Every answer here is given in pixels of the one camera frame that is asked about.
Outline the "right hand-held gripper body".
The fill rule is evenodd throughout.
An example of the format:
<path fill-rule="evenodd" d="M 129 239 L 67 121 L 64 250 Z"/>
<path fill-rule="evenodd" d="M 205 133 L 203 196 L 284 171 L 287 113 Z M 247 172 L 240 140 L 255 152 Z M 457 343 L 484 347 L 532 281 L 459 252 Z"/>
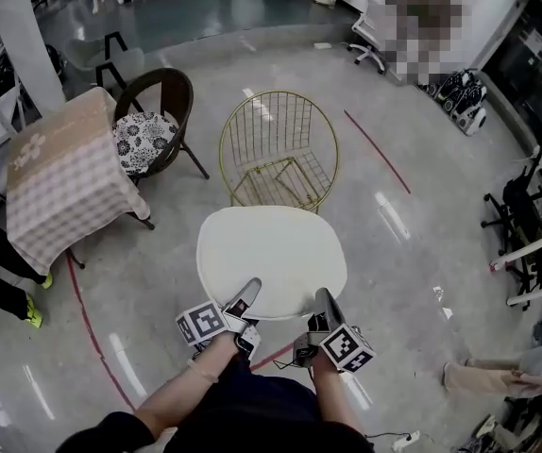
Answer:
<path fill-rule="evenodd" d="M 337 324 L 326 313 L 308 320 L 308 331 L 293 344 L 293 365 L 310 368 L 312 360 L 324 352 L 339 372 L 356 373 L 375 358 L 375 352 L 358 328 Z"/>

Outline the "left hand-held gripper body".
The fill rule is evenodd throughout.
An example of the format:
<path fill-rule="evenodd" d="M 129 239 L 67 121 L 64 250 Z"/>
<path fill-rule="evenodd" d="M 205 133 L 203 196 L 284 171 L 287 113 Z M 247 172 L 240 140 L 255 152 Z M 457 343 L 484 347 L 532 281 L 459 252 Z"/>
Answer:
<path fill-rule="evenodd" d="M 251 360 L 260 345 L 255 326 L 242 317 L 221 310 L 208 301 L 182 312 L 176 317 L 180 334 L 189 346 L 203 344 L 223 332 L 234 334 L 237 347 Z"/>

